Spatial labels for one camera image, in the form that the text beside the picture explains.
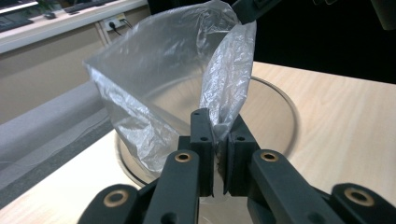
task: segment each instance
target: table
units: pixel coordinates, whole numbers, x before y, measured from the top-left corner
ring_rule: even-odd
[[[291,163],[330,192],[351,182],[396,205],[396,85],[254,63],[253,76],[278,86],[300,114]],[[0,211],[0,223],[76,223],[102,189],[134,183],[121,170],[115,131]]]

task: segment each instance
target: computer keyboard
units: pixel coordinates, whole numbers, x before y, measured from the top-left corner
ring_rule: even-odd
[[[13,22],[7,22],[7,23],[0,23],[0,33],[9,31],[24,25],[32,24],[33,21],[30,20],[21,20],[21,21],[13,21]]]
[[[64,11],[67,12],[67,13],[74,13],[74,12],[77,12],[77,11],[81,11],[82,9],[85,9],[85,8],[99,7],[101,5],[104,5],[104,4],[109,3],[109,2],[114,2],[114,1],[117,1],[117,0],[92,1],[92,2],[88,2],[88,3],[77,4],[77,5],[73,6],[73,7],[67,7],[67,8],[64,9]]]

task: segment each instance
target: power outlet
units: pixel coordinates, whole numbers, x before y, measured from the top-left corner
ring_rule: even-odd
[[[125,23],[122,22],[121,20],[125,20],[125,15],[123,13],[115,15],[115,16],[112,16],[112,17],[107,18],[107,19],[104,19],[103,23],[105,24],[106,30],[107,31],[111,31],[111,30],[113,30],[110,27],[110,23],[111,22],[113,22],[116,25],[116,28],[119,28],[119,27],[125,25]]]

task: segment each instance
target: plastic bag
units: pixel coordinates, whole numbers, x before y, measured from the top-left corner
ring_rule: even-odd
[[[178,137],[190,135],[190,113],[199,106],[218,111],[212,119],[217,130],[231,127],[242,106],[239,95],[246,95],[239,90],[248,88],[256,27],[239,23],[220,1],[176,8],[142,20],[85,62],[114,128],[152,175],[159,176]]]

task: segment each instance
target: crumpled plastic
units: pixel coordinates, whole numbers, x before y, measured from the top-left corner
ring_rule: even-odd
[[[159,176],[198,107],[210,109],[217,137],[231,129],[247,96],[255,32],[255,22],[241,25],[215,0],[150,16],[84,62],[142,168]]]

